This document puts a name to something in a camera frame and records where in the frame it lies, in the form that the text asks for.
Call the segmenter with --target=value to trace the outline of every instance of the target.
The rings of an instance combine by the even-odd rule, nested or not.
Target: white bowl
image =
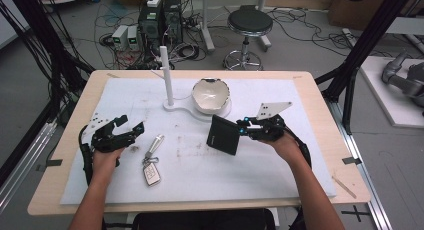
[[[221,79],[202,78],[191,92],[194,105],[204,114],[219,114],[230,101],[230,89]]]

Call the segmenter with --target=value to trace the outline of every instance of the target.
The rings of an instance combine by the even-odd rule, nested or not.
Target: human arm
[[[107,188],[112,180],[116,159],[123,150],[110,153],[94,151],[93,177],[69,229],[101,229]]]
[[[302,203],[306,228],[308,230],[344,229],[343,223],[294,138],[286,133],[275,142],[267,141],[265,143],[271,145],[290,166]]]

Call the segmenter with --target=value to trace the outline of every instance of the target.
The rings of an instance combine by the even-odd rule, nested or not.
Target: stool
[[[249,37],[260,37],[271,31],[272,18],[254,8],[240,8],[232,12],[228,17],[228,27],[234,32],[243,35],[244,41],[241,51],[235,50],[225,56],[224,67],[228,70],[263,70],[261,59],[258,55],[248,51],[247,47],[249,45]]]

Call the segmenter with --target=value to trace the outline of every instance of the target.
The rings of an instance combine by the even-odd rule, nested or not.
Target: person's right arm
[[[344,229],[333,205],[316,179],[312,169],[303,157],[296,141],[289,134],[284,134],[271,145],[280,157],[290,166],[299,191],[306,228]]]

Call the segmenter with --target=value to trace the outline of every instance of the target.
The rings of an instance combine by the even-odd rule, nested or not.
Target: gray floor
[[[109,51],[98,46],[98,52],[92,42],[98,41],[104,33],[113,32],[112,27],[100,27],[105,23],[112,25],[115,23],[116,19],[109,19],[106,22],[107,18],[104,15],[129,14],[121,21],[122,24],[127,24],[137,18],[137,14],[134,13],[136,11],[137,6],[124,6],[113,1],[94,4],[82,0],[60,6],[64,23],[75,39],[78,51],[96,69],[106,69],[110,65],[105,67],[103,62],[112,62]],[[225,26],[227,17],[225,12],[224,8],[210,10],[210,19],[215,16],[218,18],[209,26]],[[94,24],[96,19],[98,19],[97,27]],[[327,37],[330,33],[341,33],[340,28],[328,25],[326,13],[307,12],[306,21],[319,26],[321,28],[319,35],[322,37]],[[301,22],[284,23],[283,27],[292,37],[304,40],[310,40],[314,33],[313,29]],[[177,63],[176,69],[224,70],[222,59],[231,50],[240,48],[242,37],[222,28],[211,27],[210,32],[216,51],[199,62]],[[263,52],[262,46],[255,41],[250,44],[251,50],[262,58],[265,70],[309,71],[314,77],[318,77],[336,68],[345,59],[345,56],[316,46],[311,41],[289,38],[277,24],[268,37],[273,46],[267,52]],[[348,49],[338,49],[330,41],[322,41],[319,44],[344,55],[349,53]],[[376,47],[376,50],[389,52],[392,55],[396,55],[402,49],[408,49],[413,57],[422,56],[408,43],[398,40],[393,35],[386,35]],[[1,105],[3,114],[0,163],[3,163],[32,123],[30,120],[34,120],[34,116],[45,106],[47,83],[41,73],[37,72],[32,57],[19,40],[0,51],[0,68],[0,94],[2,99],[6,100],[2,101]],[[424,192],[424,183],[420,177],[424,160],[424,130],[392,127],[364,78],[358,74],[352,112],[352,131],[393,229],[424,229],[424,197],[421,194]],[[43,174],[37,171],[36,167],[44,164],[61,132],[62,129],[59,128],[8,207],[0,215],[2,229],[62,229],[68,226],[72,216],[33,217],[26,211]],[[369,212],[366,205],[356,207],[360,212]],[[375,228],[370,216],[361,215],[358,218],[353,214],[342,214],[342,211],[353,212],[354,206],[338,205],[336,208],[346,229]],[[107,215],[106,220],[122,222],[125,221],[125,217],[124,214]],[[294,217],[295,212],[292,208],[279,208],[280,229],[287,229],[287,225]]]

